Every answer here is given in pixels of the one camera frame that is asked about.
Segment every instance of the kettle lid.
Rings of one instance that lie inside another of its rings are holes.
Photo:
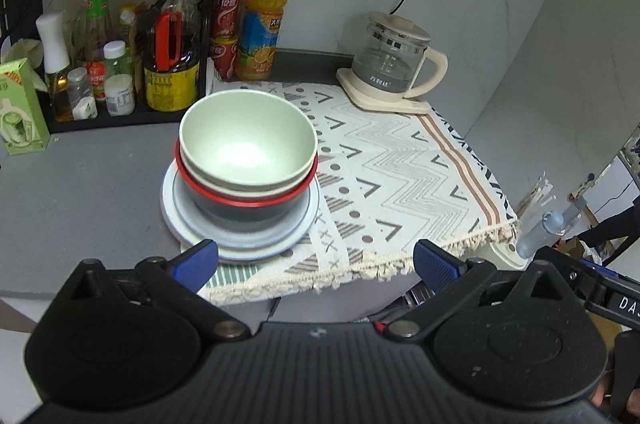
[[[431,41],[431,35],[418,27],[413,21],[397,14],[386,14],[384,12],[371,12],[369,19],[385,28],[397,32],[401,36],[417,39],[420,41]]]

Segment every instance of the shelf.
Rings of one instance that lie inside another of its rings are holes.
[[[103,104],[98,105],[98,117],[87,120],[73,120],[71,122],[57,122],[49,105],[46,94],[38,94],[42,113],[44,114],[49,133],[64,133],[66,131],[94,130],[96,128],[115,128],[117,126],[133,126],[135,124],[161,124],[165,122],[180,122],[186,110],[180,112],[156,112],[146,104],[138,104],[130,115],[111,117]]]

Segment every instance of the green box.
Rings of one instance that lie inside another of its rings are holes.
[[[26,58],[0,65],[0,136],[9,155],[43,151],[49,143],[32,76]]]

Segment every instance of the red can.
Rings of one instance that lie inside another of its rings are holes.
[[[209,55],[213,59],[213,65],[219,72],[223,81],[228,81],[234,76],[234,65],[238,54],[238,38],[217,38],[211,40]]]
[[[236,35],[239,7],[240,0],[213,0],[212,38],[231,38]]]

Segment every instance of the patterned tablecloth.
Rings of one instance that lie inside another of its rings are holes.
[[[308,235],[277,258],[220,264],[200,295],[219,305],[263,300],[413,270],[429,238],[455,256],[513,237],[516,216],[497,180],[437,112],[356,108],[340,86],[217,83],[293,102],[318,130],[320,208]]]

